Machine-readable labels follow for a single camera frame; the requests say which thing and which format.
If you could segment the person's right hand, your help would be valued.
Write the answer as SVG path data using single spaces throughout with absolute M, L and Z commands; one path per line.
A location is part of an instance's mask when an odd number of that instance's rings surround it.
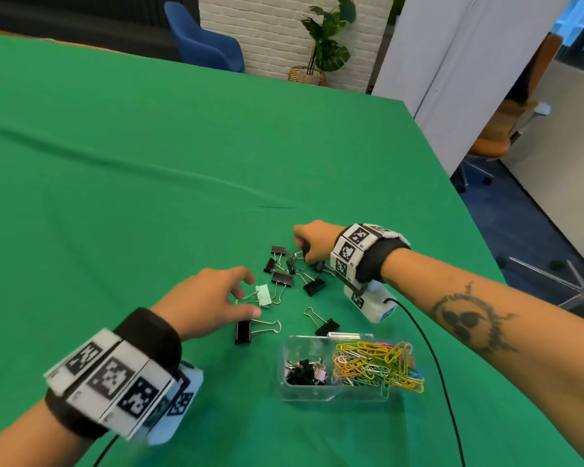
M 346 227 L 314 220 L 307 224 L 297 224 L 293 227 L 295 243 L 304 252 L 304 261 L 313 265 L 319 261 L 327 261 L 335 247 L 339 236 Z

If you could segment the person's left hand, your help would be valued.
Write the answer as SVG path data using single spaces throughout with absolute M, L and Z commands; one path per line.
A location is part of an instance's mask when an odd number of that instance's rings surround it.
M 175 285 L 150 310 L 176 331 L 180 340 L 201 338 L 236 322 L 221 322 L 224 305 L 241 299 L 244 282 L 254 285 L 256 278 L 245 266 L 229 269 L 204 268 Z

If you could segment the person's left forearm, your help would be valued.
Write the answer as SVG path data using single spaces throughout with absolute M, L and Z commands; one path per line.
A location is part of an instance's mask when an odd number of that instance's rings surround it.
M 48 391 L 0 432 L 0 467 L 74 467 L 107 432 Z

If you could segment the mint green binder clip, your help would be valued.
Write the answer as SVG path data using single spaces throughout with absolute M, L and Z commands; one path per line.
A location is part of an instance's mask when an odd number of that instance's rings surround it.
M 236 305 L 254 305 L 265 308 L 272 306 L 272 303 L 272 296 L 267 284 L 256 285 L 255 291 L 235 301 Z

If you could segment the scattered black binder clips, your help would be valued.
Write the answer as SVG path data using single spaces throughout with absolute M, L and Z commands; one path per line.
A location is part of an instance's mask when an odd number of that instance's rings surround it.
M 281 304 L 281 298 L 287 289 L 293 287 L 296 276 L 303 282 L 303 291 L 309 296 L 315 296 L 323 290 L 326 282 L 321 278 L 314 278 L 304 269 L 296 266 L 296 261 L 300 259 L 298 253 L 288 253 L 287 248 L 273 246 L 272 256 L 268 259 L 263 272 L 270 277 L 272 287 L 269 287 L 272 296 L 272 306 Z M 234 345 L 249 344 L 252 338 L 258 334 L 273 333 L 280 334 L 282 324 L 279 320 L 263 321 L 252 319 L 249 321 L 237 322 L 235 326 Z

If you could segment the right wrist marker band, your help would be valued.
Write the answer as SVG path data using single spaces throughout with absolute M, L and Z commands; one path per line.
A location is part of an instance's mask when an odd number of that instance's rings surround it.
M 385 259 L 401 248 L 410 249 L 409 241 L 402 234 L 380 225 L 355 223 L 338 235 L 330 264 L 354 295 L 361 296 L 376 277 L 383 282 L 381 267 Z

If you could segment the clear plastic box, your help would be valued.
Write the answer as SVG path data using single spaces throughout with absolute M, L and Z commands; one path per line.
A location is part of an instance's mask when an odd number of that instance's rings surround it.
M 392 387 L 386 396 L 381 396 L 380 390 L 374 387 L 345 387 L 333 376 L 335 365 L 332 361 L 335 345 L 340 342 L 375 340 L 372 334 L 357 334 L 351 332 L 329 332 L 325 336 L 287 336 L 282 341 L 280 350 L 278 381 L 282 398 L 287 401 L 315 402 L 383 402 L 407 391 Z M 284 380 L 284 362 L 298 362 L 303 359 L 317 361 L 322 358 L 326 364 L 327 379 L 324 386 L 288 385 Z

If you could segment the pile of coloured paper clips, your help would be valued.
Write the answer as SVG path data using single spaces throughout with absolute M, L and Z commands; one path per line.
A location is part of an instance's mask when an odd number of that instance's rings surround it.
M 400 341 L 354 341 L 335 345 L 333 376 L 345 387 L 374 387 L 386 396 L 392 387 L 423 393 L 425 378 L 416 368 L 413 345 Z

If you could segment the left wrist marker band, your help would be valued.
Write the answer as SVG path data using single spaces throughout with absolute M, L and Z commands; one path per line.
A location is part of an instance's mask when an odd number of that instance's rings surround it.
M 79 437 L 99 439 L 112 432 L 126 440 L 140 439 L 168 395 L 179 388 L 181 355 L 177 330 L 150 309 L 138 308 L 44 374 L 45 404 Z

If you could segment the wicker plant basket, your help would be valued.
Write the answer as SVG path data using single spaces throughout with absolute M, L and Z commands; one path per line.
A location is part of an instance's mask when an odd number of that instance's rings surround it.
M 320 86 L 325 80 L 325 74 L 319 69 L 311 70 L 306 65 L 298 65 L 289 69 L 287 80 L 293 83 Z

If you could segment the green tablecloth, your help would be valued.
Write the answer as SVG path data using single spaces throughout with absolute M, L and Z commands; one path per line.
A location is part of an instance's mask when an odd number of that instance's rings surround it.
M 583 424 L 558 429 L 382 274 L 398 303 L 369 322 L 330 260 L 305 263 L 293 226 L 314 220 L 380 225 L 504 284 L 397 101 L 0 35 L 0 432 L 100 330 L 204 268 L 248 268 L 244 295 L 272 287 L 263 269 L 282 246 L 324 289 L 309 297 L 296 276 L 262 309 L 280 334 L 234 345 L 236 322 L 188 340 L 203 385 L 175 435 L 119 439 L 101 466 L 584 467 Z M 284 400 L 283 339 L 329 332 L 411 343 L 424 392 Z

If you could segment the green potted plant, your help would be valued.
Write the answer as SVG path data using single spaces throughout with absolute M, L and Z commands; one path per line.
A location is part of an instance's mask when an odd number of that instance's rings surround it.
M 322 72 L 340 70 L 350 59 L 350 52 L 335 38 L 341 31 L 355 22 L 357 12 L 354 1 L 337 0 L 337 6 L 330 11 L 319 6 L 310 6 L 309 10 L 312 14 L 320 17 L 321 21 L 318 22 L 311 17 L 305 17 L 301 20 L 303 27 L 314 41 L 306 74 L 311 75 L 315 70 Z

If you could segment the orange office chair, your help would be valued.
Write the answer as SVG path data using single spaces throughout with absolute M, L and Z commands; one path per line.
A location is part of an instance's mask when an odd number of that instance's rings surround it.
M 469 165 L 483 174 L 483 184 L 488 186 L 494 176 L 472 163 L 472 159 L 497 161 L 506 156 L 513 144 L 523 135 L 528 125 L 538 117 L 548 116 L 551 105 L 537 100 L 534 91 L 562 46 L 563 38 L 548 33 L 520 76 L 484 126 L 467 155 L 461 161 L 450 181 L 458 194 L 467 191 L 465 166 Z

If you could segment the white partition panel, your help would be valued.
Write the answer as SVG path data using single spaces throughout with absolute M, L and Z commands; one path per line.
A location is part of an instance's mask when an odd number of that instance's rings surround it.
M 406 0 L 373 94 L 401 100 L 448 175 L 571 0 Z

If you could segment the blue chair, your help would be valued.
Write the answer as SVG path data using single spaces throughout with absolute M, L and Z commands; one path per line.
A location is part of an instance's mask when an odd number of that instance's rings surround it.
M 179 2 L 165 2 L 164 11 L 183 63 L 235 73 L 245 72 L 243 52 L 235 38 L 203 29 Z

